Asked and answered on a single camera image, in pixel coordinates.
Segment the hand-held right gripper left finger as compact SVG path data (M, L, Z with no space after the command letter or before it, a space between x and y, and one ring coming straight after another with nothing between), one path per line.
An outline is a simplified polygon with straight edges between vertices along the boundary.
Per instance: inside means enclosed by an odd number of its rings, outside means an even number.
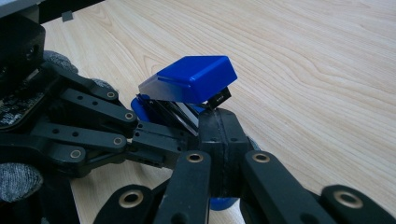
M221 109L206 110L199 115L199 148L211 158L210 192L214 198L224 196L224 148L221 112Z

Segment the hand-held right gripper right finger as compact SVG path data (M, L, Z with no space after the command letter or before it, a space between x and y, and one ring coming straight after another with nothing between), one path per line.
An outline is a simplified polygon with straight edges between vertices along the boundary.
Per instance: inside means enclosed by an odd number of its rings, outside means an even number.
M221 120L225 134L222 193L224 197L238 197L243 185L241 164L245 154L251 150L237 116L228 110L221 111Z

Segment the blue stapler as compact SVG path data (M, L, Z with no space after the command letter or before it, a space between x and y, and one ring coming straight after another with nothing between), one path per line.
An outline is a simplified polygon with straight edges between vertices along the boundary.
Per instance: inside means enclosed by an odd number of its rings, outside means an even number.
M206 110L226 110L220 105L231 97L228 86L236 80L237 74L226 56L185 56L141 83L131 107L139 122L189 133L186 151L202 151L198 137L199 115ZM238 197L211 196L210 208L225 210Z

